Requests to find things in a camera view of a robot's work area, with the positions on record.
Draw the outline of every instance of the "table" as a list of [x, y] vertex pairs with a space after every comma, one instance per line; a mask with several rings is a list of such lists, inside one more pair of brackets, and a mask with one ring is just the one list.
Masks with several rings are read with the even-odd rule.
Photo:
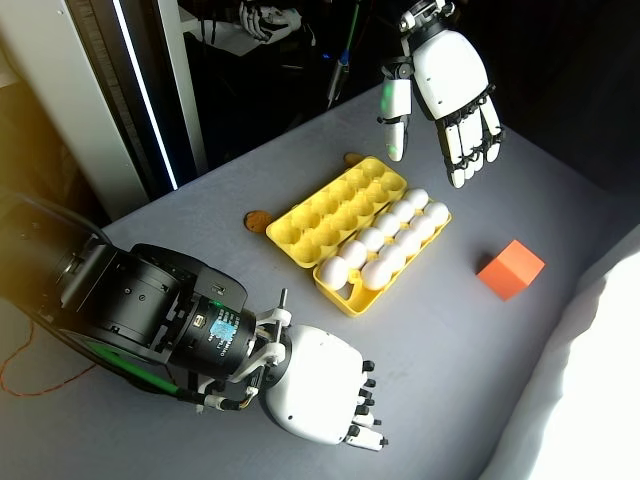
[[[238, 279], [254, 311], [289, 288], [293, 322], [323, 328], [376, 361], [374, 414], [390, 445], [381, 453], [299, 439], [255, 402], [242, 413], [209, 411], [131, 388], [93, 370], [47, 397], [0, 394], [4, 478], [472, 479], [526, 384], [544, 343], [594, 254], [610, 213], [607, 196], [509, 131], [499, 159], [462, 190], [445, 176], [435, 127], [417, 104], [404, 160], [390, 165], [410, 186], [447, 203], [454, 220], [369, 312], [343, 315], [244, 214], [276, 215], [344, 170], [348, 151], [384, 157], [378, 87], [228, 163], [111, 225], [122, 248], [155, 243]], [[475, 272], [517, 238], [546, 268], [503, 303]], [[5, 315], [4, 358], [26, 323]], [[82, 357], [37, 332], [7, 378], [49, 385], [83, 368]]]

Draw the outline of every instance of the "empty egg compartment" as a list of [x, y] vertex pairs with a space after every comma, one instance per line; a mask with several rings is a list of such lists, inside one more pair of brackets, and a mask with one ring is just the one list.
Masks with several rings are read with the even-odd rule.
[[[388, 210], [389, 210], [389, 207], [382, 209], [380, 212], [376, 214], [376, 217]], [[422, 215], [422, 214], [423, 214], [422, 210], [416, 211], [416, 215]], [[313, 279], [316, 283], [316, 286], [327, 298], [329, 298], [329, 300], [331, 300], [331, 302], [333, 302], [340, 310], [342, 310], [342, 312], [349, 315], [350, 317], [357, 317], [363, 314], [365, 311], [367, 311], [369, 307], [378, 299], [378, 297], [380, 297], [380, 295], [386, 292], [391, 287], [391, 285], [393, 285], [393, 283], [396, 281], [398, 276], [400, 276], [400, 274], [409, 266], [409, 264], [418, 255], [420, 255], [420, 253], [427, 247], [427, 245], [429, 245], [433, 240], [436, 239], [438, 235], [440, 235], [442, 230], [449, 224], [452, 218], [453, 217], [451, 216], [451, 214], [449, 214], [449, 218], [447, 219], [446, 223], [436, 228], [433, 235], [431, 235], [429, 238], [427, 238], [421, 243], [420, 250], [418, 250], [417, 253], [407, 257], [404, 267], [402, 267], [402, 269], [400, 269], [398, 272], [394, 273], [391, 276], [391, 280], [389, 281], [389, 283], [387, 283], [380, 290], [369, 290], [365, 288], [362, 283], [360, 271], [353, 270], [353, 269], [349, 272], [348, 283], [345, 287], [337, 291], [331, 290], [329, 287], [327, 287], [327, 285], [325, 285], [318, 278], [319, 266], [313, 269]], [[370, 223], [374, 224], [375, 218], [372, 218], [370, 220]], [[406, 230], [408, 228], [409, 228], [408, 223], [400, 224], [401, 230]], [[393, 237], [385, 238], [385, 244], [389, 245], [392, 243], [394, 243]], [[367, 262], [370, 262], [371, 260], [377, 257], [378, 257], [378, 254], [369, 252], [367, 256]]]
[[382, 161], [366, 157], [272, 222], [267, 236], [298, 265], [311, 268], [334, 255], [355, 230], [371, 225], [406, 186]]

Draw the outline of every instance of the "white led light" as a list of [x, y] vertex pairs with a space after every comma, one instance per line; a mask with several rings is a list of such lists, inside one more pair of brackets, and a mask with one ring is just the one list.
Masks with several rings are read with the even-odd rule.
[[133, 49], [133, 43], [131, 42], [131, 36], [129, 35], [127, 22], [124, 19], [124, 13], [122, 11], [122, 5], [120, 5], [120, 0], [113, 0], [113, 6], [116, 9], [116, 16], [118, 17], [120, 30], [122, 31], [122, 36], [124, 37], [124, 43], [127, 46], [127, 51], [129, 52], [129, 58], [131, 59], [131, 65], [133, 65], [133, 71], [136, 74], [136, 80], [138, 81], [138, 86], [140, 87], [140, 93], [142, 93], [142, 99], [144, 100], [144, 105], [147, 108], [147, 114], [149, 115], [149, 120], [151, 120], [153, 133], [155, 134], [156, 140], [158, 141], [158, 146], [160, 147], [160, 153], [162, 154], [162, 159], [164, 160], [164, 166], [167, 169], [167, 173], [169, 174], [169, 180], [171, 180], [171, 186], [173, 187], [174, 190], [177, 190], [178, 184], [176, 183], [176, 178], [173, 175], [173, 170], [171, 169], [171, 163], [169, 163], [169, 157], [167, 155], [167, 151], [164, 148], [164, 142], [162, 141], [162, 136], [160, 135], [160, 129], [158, 128], [158, 122], [156, 121], [156, 116], [153, 113], [153, 107], [151, 106], [151, 101], [149, 100], [147, 87], [144, 84], [144, 79], [142, 78], [142, 72], [140, 71], [140, 65], [138, 64], [138, 57], [136, 57], [136, 52]]

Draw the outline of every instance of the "red box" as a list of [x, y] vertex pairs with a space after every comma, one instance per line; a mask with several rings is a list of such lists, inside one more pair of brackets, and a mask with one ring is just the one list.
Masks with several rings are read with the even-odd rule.
[[478, 273], [478, 278], [502, 300], [509, 300], [531, 285], [543, 268], [542, 260], [519, 241], [513, 240]]

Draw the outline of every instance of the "egg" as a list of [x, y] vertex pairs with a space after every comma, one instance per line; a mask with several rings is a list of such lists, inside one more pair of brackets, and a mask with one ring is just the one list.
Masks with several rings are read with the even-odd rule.
[[349, 240], [338, 252], [349, 268], [360, 269], [367, 261], [367, 247], [360, 240]]
[[429, 194], [424, 188], [407, 190], [403, 197], [416, 210], [422, 210], [429, 202]]
[[406, 200], [398, 200], [391, 206], [390, 212], [398, 217], [401, 223], [407, 223], [416, 213], [416, 209]]
[[318, 278], [331, 290], [340, 290], [349, 278], [349, 266], [342, 257], [329, 257], [320, 267]]
[[384, 245], [384, 233], [375, 227], [365, 228], [358, 234], [357, 239], [364, 243], [370, 252], [377, 252]]
[[449, 209], [442, 202], [434, 202], [431, 205], [427, 205], [427, 208], [424, 210], [425, 216], [429, 216], [433, 219], [436, 224], [436, 227], [440, 227], [447, 223], [447, 219], [449, 218]]
[[362, 267], [362, 284], [368, 290], [380, 290], [391, 281], [391, 265], [388, 260], [377, 258]]
[[378, 253], [378, 258], [382, 258], [389, 262], [392, 273], [399, 272], [407, 261], [404, 250], [399, 245], [392, 243], [385, 245]]
[[436, 222], [430, 215], [418, 215], [417, 217], [413, 217], [413, 220], [411, 220], [409, 225], [413, 230], [420, 234], [421, 241], [425, 241], [436, 231]]
[[412, 228], [400, 230], [394, 237], [393, 241], [396, 245], [402, 248], [405, 256], [407, 257], [418, 253], [418, 250], [420, 250], [422, 245], [420, 234]]
[[400, 230], [400, 220], [393, 213], [383, 213], [375, 223], [385, 237], [393, 237]]

